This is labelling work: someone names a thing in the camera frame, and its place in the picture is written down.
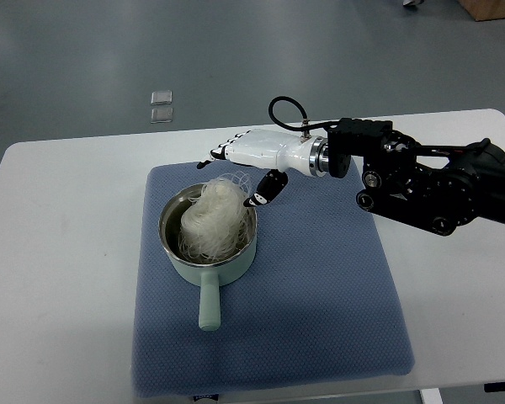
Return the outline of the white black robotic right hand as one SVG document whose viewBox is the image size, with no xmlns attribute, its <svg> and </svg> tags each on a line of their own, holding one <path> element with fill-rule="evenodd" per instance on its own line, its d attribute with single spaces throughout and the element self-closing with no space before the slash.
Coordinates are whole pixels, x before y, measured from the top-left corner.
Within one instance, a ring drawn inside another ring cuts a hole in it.
<svg viewBox="0 0 505 404">
<path fill-rule="evenodd" d="M 268 172 L 255 192 L 244 202 L 246 207 L 266 205 L 280 194 L 288 183 L 287 171 L 311 177 L 322 177 L 328 170 L 327 139 L 311 137 L 307 140 L 297 135 L 272 130 L 249 130 L 233 136 L 209 152 L 201 169 L 216 160 L 226 160 L 237 165 L 266 169 Z"/>
</svg>

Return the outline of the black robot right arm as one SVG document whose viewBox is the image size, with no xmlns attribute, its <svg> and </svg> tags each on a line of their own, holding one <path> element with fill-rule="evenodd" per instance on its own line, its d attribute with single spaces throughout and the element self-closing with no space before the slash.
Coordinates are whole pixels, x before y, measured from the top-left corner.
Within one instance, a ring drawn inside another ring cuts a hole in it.
<svg viewBox="0 0 505 404">
<path fill-rule="evenodd" d="M 505 224 L 505 151 L 485 138 L 425 146 L 390 121 L 342 118 L 327 129 L 328 172 L 342 178 L 362 157 L 358 206 L 440 236 L 477 217 Z"/>
</svg>

